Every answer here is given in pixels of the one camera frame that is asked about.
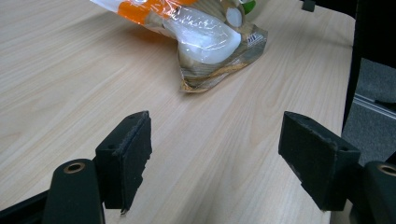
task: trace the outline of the light wood surface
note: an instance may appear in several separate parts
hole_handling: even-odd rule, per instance
[[[148,110],[153,153],[131,211],[106,223],[328,223],[277,154],[285,110],[341,132],[354,21],[301,1],[249,16],[264,54],[205,92],[179,91],[177,42],[88,0],[0,1],[0,209],[92,159]]]

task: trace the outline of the orange plastic wrapper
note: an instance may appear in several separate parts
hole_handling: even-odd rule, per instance
[[[178,42],[181,90],[207,91],[262,56],[268,33],[239,0],[91,0]]]

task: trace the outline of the bolt hole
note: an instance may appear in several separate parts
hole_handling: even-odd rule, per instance
[[[64,167],[64,172],[67,174],[74,174],[83,170],[84,167],[85,167],[85,163],[76,162]]]
[[[379,170],[382,171],[383,173],[387,174],[387,175],[394,175],[396,176],[396,169],[391,167],[391,166],[387,166],[387,165],[380,165],[379,166]]]

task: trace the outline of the wood grain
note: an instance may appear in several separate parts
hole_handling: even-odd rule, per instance
[[[148,110],[153,153],[126,216],[107,223],[328,223],[277,154],[285,110],[341,132],[354,21],[258,3],[264,55],[213,90],[178,91],[177,42],[87,1],[0,2],[0,209],[92,159]]]

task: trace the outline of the transparent plastic bag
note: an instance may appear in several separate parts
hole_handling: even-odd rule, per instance
[[[247,22],[239,0],[91,0],[178,41],[181,89],[207,91],[256,61],[267,32]]]

